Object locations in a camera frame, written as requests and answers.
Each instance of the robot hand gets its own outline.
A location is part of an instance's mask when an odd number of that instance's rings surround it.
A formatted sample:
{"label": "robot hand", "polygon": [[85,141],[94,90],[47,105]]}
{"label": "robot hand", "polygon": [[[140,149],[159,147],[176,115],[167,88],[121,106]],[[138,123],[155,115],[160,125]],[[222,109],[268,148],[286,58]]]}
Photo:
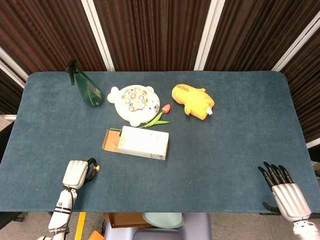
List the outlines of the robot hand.
{"label": "robot hand", "polygon": [[[86,178],[90,170],[90,164],[93,164],[93,170],[90,176]],[[77,199],[76,190],[81,188],[83,184],[92,181],[100,169],[100,166],[97,165],[97,161],[93,157],[88,161],[73,160],[69,162],[62,181],[65,190],[60,193],[59,200],[48,226],[53,238],[42,236],[38,238],[38,240],[65,239],[66,234],[69,232],[69,220]]]}
{"label": "robot hand", "polygon": [[269,185],[278,207],[272,207],[263,202],[263,206],[276,214],[281,214],[285,219],[293,222],[293,232],[299,239],[320,240],[320,230],[308,219],[311,210],[300,188],[295,184],[289,172],[281,165],[269,165],[263,162],[268,172],[258,167]]}

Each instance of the robot finger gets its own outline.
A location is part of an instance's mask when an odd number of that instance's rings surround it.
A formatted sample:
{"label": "robot finger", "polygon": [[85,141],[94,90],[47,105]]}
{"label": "robot finger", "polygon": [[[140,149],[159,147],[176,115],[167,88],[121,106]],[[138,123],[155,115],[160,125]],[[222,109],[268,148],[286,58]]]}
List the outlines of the robot finger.
{"label": "robot finger", "polygon": [[281,215],[281,212],[279,210],[279,208],[277,206],[271,206],[269,203],[267,202],[263,202],[262,205],[265,207],[265,209],[267,209],[268,211],[276,214],[276,215]]}
{"label": "robot finger", "polygon": [[274,185],[279,185],[280,184],[279,178],[278,178],[275,170],[272,168],[272,166],[270,166],[269,163],[267,163],[266,161],[264,161],[263,164],[268,169],[268,172],[270,173],[270,176],[274,181]]}
{"label": "robot finger", "polygon": [[283,175],[285,176],[285,179],[286,179],[287,183],[293,184],[294,181],[292,180],[292,178],[291,178],[289,172],[287,171],[287,169],[285,169],[285,167],[283,167],[283,166],[281,166],[281,165],[279,165],[279,168],[280,168],[281,171],[283,172]]}
{"label": "robot finger", "polygon": [[274,164],[271,164],[271,167],[275,170],[276,175],[279,177],[280,183],[287,184],[286,178],[283,175],[282,171]]}
{"label": "robot finger", "polygon": [[274,181],[272,180],[272,177],[267,173],[266,170],[264,170],[262,167],[258,166],[259,171],[262,173],[264,176],[264,179],[266,183],[268,184],[269,188],[271,189],[275,184]]}

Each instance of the green spray bottle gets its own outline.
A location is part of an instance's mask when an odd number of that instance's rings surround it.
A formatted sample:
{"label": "green spray bottle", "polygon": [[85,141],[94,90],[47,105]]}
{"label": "green spray bottle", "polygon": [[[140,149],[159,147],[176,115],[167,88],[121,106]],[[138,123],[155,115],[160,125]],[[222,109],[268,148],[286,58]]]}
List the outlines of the green spray bottle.
{"label": "green spray bottle", "polygon": [[104,95],[98,86],[77,65],[77,59],[69,62],[65,70],[70,74],[71,84],[78,85],[83,101],[92,106],[99,107],[104,102]]}

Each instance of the spray nozzle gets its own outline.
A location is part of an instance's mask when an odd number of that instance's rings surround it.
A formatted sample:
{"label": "spray nozzle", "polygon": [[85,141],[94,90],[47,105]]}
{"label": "spray nozzle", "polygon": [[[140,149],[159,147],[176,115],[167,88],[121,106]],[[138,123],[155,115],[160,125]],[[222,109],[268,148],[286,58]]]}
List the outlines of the spray nozzle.
{"label": "spray nozzle", "polygon": [[79,67],[77,65],[77,59],[73,59],[69,62],[69,64],[66,66],[67,73],[70,75],[71,84],[75,85],[75,76],[74,74],[78,74],[80,72]]}

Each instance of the gold knob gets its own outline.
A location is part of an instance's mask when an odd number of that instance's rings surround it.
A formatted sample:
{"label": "gold knob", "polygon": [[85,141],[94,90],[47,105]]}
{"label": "gold knob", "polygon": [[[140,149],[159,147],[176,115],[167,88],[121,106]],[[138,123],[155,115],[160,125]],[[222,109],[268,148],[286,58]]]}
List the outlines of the gold knob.
{"label": "gold knob", "polygon": [[97,166],[95,167],[95,169],[96,169],[97,172],[100,172],[101,166],[100,166],[100,165],[97,165]]}

